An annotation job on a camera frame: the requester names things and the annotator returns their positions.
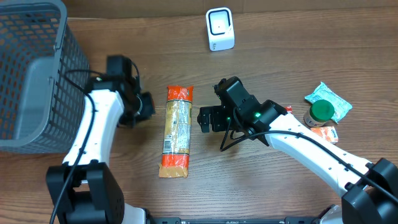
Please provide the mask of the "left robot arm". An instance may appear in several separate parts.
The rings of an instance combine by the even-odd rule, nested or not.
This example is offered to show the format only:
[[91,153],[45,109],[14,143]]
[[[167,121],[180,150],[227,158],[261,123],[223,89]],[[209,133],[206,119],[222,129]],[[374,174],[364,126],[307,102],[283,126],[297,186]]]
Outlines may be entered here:
[[90,75],[84,87],[85,109],[75,140],[62,165],[49,167],[46,183],[53,211],[50,222],[150,223],[149,212],[124,201],[109,168],[111,146],[118,126],[133,128],[155,114],[152,95],[143,92],[137,65],[123,55],[106,60],[106,72],[66,71]]

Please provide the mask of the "orange Kleenex tissue pack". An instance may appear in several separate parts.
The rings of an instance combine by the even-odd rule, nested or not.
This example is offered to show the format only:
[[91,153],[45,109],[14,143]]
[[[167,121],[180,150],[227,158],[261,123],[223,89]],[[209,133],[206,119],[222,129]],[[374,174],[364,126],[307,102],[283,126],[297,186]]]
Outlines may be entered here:
[[338,134],[334,126],[314,127],[310,130],[332,144],[338,142]]

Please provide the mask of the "green lidded jar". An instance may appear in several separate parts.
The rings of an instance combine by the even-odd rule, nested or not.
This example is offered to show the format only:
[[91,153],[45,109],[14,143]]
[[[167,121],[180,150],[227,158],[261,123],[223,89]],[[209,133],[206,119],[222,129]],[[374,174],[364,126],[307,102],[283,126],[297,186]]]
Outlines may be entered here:
[[327,100],[314,102],[303,116],[309,127],[320,127],[331,120],[335,113],[333,105]]

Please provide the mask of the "red coffee sachet stick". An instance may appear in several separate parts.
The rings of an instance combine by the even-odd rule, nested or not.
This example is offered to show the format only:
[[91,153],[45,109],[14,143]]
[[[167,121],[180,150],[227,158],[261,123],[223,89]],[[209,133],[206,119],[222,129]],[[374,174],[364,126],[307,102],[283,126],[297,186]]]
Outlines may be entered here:
[[287,110],[288,113],[293,113],[292,107],[291,106],[286,106],[285,109]]

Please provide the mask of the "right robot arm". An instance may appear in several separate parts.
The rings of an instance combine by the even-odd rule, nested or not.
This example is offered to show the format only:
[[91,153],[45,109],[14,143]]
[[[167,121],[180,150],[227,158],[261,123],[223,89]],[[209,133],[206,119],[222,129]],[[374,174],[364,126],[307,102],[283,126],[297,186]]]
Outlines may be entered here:
[[214,86],[221,103],[201,107],[197,117],[202,132],[243,135],[221,151],[247,139],[293,157],[326,182],[341,198],[341,205],[324,210],[313,223],[397,223],[397,166],[385,158],[372,163],[322,139],[272,100],[258,102],[238,77]]

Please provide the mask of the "teal tissue pack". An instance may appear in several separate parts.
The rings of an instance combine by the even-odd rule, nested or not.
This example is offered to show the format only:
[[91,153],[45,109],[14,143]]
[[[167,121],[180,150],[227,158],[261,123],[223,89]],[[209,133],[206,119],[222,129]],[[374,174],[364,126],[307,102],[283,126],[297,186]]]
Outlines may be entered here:
[[349,102],[347,102],[342,97],[334,93],[323,82],[320,82],[320,84],[316,87],[316,89],[311,94],[305,96],[304,99],[310,102],[311,104],[314,104],[314,102],[318,100],[329,101],[335,109],[335,112],[331,117],[331,119],[336,124],[338,124],[347,115],[349,110],[353,108],[353,106]]

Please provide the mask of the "orange spaghetti packet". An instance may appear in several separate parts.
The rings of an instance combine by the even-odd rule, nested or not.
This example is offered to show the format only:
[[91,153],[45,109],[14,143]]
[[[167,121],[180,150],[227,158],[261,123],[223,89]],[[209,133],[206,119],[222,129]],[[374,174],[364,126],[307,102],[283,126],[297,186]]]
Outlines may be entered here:
[[164,143],[160,178],[188,177],[193,87],[167,87]]

